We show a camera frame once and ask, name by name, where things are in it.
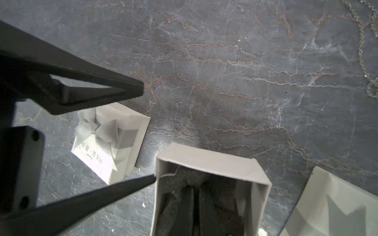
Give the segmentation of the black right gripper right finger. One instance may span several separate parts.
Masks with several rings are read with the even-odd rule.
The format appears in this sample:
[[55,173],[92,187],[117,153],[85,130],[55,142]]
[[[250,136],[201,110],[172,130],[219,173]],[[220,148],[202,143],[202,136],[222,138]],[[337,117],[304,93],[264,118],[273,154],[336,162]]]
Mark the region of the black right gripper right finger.
[[206,187],[199,189],[199,235],[235,236],[236,202],[231,196],[216,195]]

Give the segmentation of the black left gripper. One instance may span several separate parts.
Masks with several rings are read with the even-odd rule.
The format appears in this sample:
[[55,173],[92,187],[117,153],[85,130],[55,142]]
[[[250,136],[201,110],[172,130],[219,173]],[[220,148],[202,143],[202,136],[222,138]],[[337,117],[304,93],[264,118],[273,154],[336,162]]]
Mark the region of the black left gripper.
[[155,183],[154,175],[145,176],[35,208],[45,137],[33,127],[12,125],[17,101],[16,93],[1,89],[1,218],[14,215],[1,220],[2,236],[58,236]]

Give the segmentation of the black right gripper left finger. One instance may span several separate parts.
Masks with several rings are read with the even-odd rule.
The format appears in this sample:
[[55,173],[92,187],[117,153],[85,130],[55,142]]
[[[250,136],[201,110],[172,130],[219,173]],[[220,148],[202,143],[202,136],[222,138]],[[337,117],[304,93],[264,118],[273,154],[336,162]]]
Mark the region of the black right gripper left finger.
[[169,236],[192,236],[194,232],[195,189],[187,186],[181,192],[178,213]]

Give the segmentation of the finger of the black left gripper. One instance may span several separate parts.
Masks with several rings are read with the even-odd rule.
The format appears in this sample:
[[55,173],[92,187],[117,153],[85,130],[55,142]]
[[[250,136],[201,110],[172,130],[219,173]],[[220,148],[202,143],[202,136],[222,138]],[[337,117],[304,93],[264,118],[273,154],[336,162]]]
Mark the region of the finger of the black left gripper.
[[144,83],[1,22],[1,97],[31,99],[52,115],[142,96]]

